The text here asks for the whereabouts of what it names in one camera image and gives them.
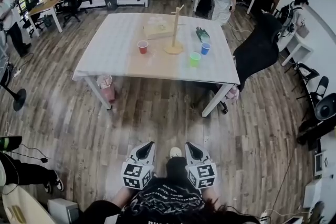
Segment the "plastic cup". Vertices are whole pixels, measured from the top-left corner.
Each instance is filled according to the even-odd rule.
[[[203,42],[202,43],[201,54],[207,55],[207,53],[209,52],[210,48],[211,48],[211,45],[209,43]]]
[[[190,54],[190,65],[192,67],[198,67],[200,59],[201,59],[201,55],[198,52],[192,52]]]
[[[141,54],[146,54],[147,53],[147,48],[148,48],[148,42],[145,41],[145,40],[139,41],[138,42],[138,48],[139,48]]]

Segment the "black office chair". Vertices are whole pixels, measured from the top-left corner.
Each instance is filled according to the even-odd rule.
[[[313,106],[313,109],[315,109],[316,105],[323,99],[325,92],[327,91],[329,85],[329,79],[326,76],[323,76],[319,82],[319,85],[316,88],[315,92],[310,92],[308,95],[304,95],[301,97],[298,97],[297,100],[301,98],[308,97],[310,99],[310,102]],[[308,114],[308,109],[306,109],[305,115],[302,118],[302,121],[306,118]]]
[[[82,4],[82,0],[66,0],[65,1],[68,5],[62,7],[63,13],[69,13],[69,15],[64,16],[64,23],[63,27],[65,27],[66,23],[71,19],[71,17],[74,17],[77,19],[78,22],[80,22],[80,19],[77,17],[77,14],[81,11],[78,11],[78,8]]]
[[[25,0],[26,8],[27,8],[28,12],[30,12],[37,5],[38,2],[39,2],[39,0]],[[33,20],[33,22],[35,24],[35,27],[37,29],[43,31],[43,29],[40,27],[40,25],[43,24],[43,22],[42,21],[38,21],[39,18],[40,18],[40,15],[41,15],[41,12],[36,13],[36,14],[32,15],[31,17],[32,17],[32,20]],[[25,22],[23,24],[23,28],[24,29],[27,29],[28,27],[31,26],[30,20],[26,20],[24,18],[24,22]],[[32,37],[33,33],[34,33],[34,29],[31,29],[29,31],[30,37]]]
[[[277,62],[279,58],[277,35],[281,30],[282,24],[273,15],[262,14],[251,35],[234,51],[233,55],[240,80],[238,86],[240,92],[243,90],[248,77]],[[196,85],[206,89],[201,99],[209,91],[216,94],[219,90],[217,85],[213,83],[196,83]],[[192,107],[196,107],[201,99],[195,102]],[[221,102],[221,104],[224,106],[223,113],[226,114],[227,106],[225,103]]]

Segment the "green cup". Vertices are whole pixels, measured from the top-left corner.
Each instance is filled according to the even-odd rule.
[[[198,52],[192,52],[190,54],[190,66],[198,67],[200,59],[201,59],[201,55]]]

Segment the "white sneaker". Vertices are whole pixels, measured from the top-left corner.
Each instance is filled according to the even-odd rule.
[[[172,147],[170,150],[170,158],[182,157],[182,151],[178,147]]]

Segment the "blue cup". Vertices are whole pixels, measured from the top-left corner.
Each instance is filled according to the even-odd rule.
[[[211,45],[209,43],[203,42],[202,43],[201,54],[207,55],[207,53],[209,52],[210,48],[211,48]]]

